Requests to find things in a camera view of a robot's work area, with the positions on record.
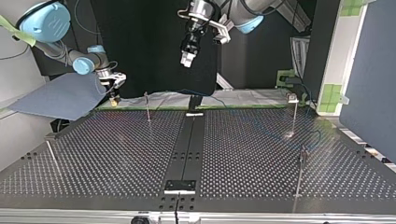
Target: white wall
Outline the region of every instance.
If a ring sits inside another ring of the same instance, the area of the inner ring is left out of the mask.
[[[361,27],[364,22],[367,6],[362,7],[359,16],[338,17],[335,24],[332,45],[329,52],[321,90],[325,84],[341,85],[341,94],[346,93],[353,60],[361,36]],[[322,92],[319,94],[320,105]],[[334,113],[318,112],[321,116],[339,116],[342,104],[338,104]]]
[[[32,51],[23,52],[26,44],[15,41],[0,27],[0,170],[43,142],[50,133],[51,119],[24,115],[5,109],[23,95],[45,84]]]

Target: metal bracket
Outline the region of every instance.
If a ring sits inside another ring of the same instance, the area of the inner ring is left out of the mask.
[[[349,105],[349,98],[345,95],[340,95],[340,103],[343,105]]]
[[[190,195],[195,194],[195,180],[168,180],[165,185],[165,194]]]

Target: end effector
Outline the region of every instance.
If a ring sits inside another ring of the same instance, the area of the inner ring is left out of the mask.
[[[190,0],[187,9],[180,10],[177,15],[188,20],[186,36],[181,43],[181,63],[191,67],[192,61],[200,51],[201,38],[209,27],[215,28],[216,36],[213,39],[217,44],[226,44],[231,41],[225,20],[217,22],[220,15],[219,6],[211,0]]]

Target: black backdrop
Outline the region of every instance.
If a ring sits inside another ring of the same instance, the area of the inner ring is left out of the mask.
[[[183,89],[212,94],[216,88],[218,46],[212,32],[201,42],[201,52],[191,68],[180,64],[180,43],[186,20],[177,16],[187,0],[92,0],[92,8],[107,56],[127,75],[122,98],[144,91]]]

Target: gray fabric sheet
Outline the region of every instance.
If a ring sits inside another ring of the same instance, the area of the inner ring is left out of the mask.
[[[95,74],[70,73],[48,82],[8,108],[26,114],[76,120],[95,108],[105,92]]]

